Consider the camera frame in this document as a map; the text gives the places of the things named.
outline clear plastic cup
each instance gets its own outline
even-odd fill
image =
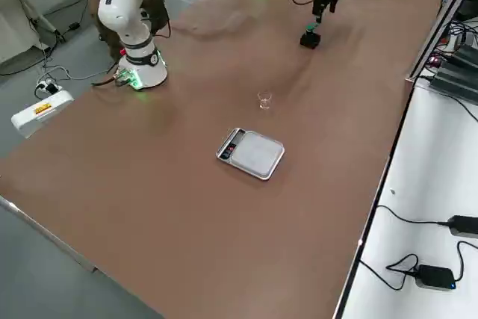
[[[259,99],[259,107],[267,110],[270,108],[270,102],[272,100],[272,93],[270,91],[261,91],[257,94]]]

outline digital scale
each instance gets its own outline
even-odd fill
[[[282,143],[235,128],[217,151],[217,158],[263,181],[268,180],[284,155]]]

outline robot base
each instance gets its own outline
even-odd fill
[[[306,31],[300,38],[300,45],[309,49],[315,49],[320,43],[320,35],[312,31]]]
[[[118,63],[117,76],[117,81],[127,81],[135,90],[141,90],[163,83],[167,77],[167,70],[161,56],[155,66],[131,64],[126,56],[123,56]]]

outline brown table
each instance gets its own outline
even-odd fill
[[[94,89],[0,163],[0,194],[169,319],[329,319],[439,0],[200,0],[160,46],[169,80]],[[256,94],[270,90],[263,111]],[[280,140],[261,182],[214,154]]]

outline black power adapter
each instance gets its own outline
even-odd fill
[[[453,235],[462,237],[478,236],[478,218],[466,216],[453,216],[447,222],[447,227]]]
[[[456,289],[453,272],[449,268],[421,264],[414,272],[415,282],[421,288],[452,291]]]

